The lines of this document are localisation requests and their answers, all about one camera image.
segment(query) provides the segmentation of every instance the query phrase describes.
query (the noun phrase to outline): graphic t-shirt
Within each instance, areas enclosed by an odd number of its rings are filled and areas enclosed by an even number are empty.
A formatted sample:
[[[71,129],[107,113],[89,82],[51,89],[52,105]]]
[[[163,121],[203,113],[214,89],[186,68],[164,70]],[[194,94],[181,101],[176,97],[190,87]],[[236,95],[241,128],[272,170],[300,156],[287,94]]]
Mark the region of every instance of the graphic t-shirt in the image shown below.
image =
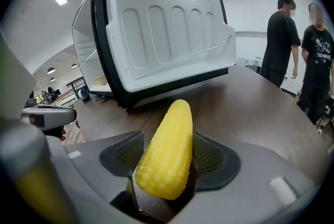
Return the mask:
[[[330,33],[309,26],[304,32],[302,48],[308,51],[304,83],[328,90],[331,61],[334,58],[334,42]]]
[[[275,12],[268,21],[267,47],[263,63],[279,73],[286,74],[291,46],[300,44],[296,25],[291,17],[281,11]]]

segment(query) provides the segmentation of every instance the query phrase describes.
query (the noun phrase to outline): wooden tabletop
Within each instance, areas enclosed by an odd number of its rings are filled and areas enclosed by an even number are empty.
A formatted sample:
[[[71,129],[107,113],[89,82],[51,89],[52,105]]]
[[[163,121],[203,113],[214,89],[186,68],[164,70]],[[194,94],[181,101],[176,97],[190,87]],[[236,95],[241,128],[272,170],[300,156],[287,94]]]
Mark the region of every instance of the wooden tabletop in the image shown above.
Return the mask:
[[[317,184],[330,164],[325,142],[293,98],[246,67],[233,66],[227,75],[129,112],[114,99],[91,97],[75,102],[85,141],[143,130],[147,147],[170,104],[184,99],[201,134],[269,148]]]

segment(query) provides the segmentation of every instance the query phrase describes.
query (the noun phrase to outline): corn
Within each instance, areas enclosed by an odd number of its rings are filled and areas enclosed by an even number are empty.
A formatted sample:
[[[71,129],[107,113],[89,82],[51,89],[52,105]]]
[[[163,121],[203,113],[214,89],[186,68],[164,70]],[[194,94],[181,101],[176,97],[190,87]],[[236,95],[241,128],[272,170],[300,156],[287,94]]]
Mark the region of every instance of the corn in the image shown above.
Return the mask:
[[[156,197],[178,198],[187,183],[192,149],[190,106],[184,100],[176,100],[139,162],[135,175],[137,185]]]

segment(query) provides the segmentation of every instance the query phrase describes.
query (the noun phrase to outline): mini refrigerator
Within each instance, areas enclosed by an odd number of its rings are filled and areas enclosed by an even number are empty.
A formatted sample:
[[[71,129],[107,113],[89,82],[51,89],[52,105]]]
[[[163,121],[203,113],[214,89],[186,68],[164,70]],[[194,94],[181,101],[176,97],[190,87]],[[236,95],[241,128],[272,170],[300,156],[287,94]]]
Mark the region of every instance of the mini refrigerator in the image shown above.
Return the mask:
[[[235,64],[223,0],[83,0],[72,30],[90,92],[124,108]],[[96,86],[103,75],[108,83]]]

